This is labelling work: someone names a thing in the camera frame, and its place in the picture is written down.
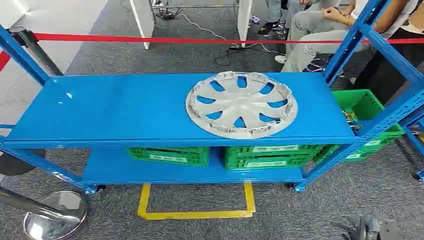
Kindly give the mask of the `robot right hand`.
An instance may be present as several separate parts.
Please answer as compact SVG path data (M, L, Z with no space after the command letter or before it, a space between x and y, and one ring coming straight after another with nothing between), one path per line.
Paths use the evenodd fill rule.
M398 223L394 219L361 216L359 219L346 217L344 222L331 222L331 225L343 230L344 240L404 240Z

